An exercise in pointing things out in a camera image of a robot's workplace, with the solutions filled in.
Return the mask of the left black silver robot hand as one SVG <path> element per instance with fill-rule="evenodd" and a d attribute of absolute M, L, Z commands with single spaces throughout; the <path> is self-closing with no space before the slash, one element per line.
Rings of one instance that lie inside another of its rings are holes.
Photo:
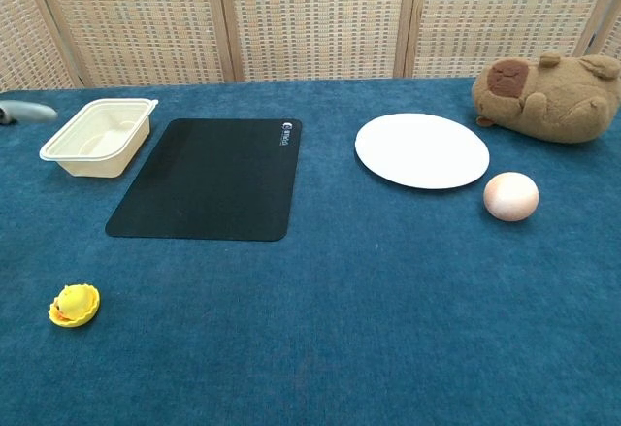
<path fill-rule="evenodd" d="M 48 122 L 57 119 L 57 111 L 50 106 L 17 100 L 0 102 L 1 124 L 25 122 Z"/>

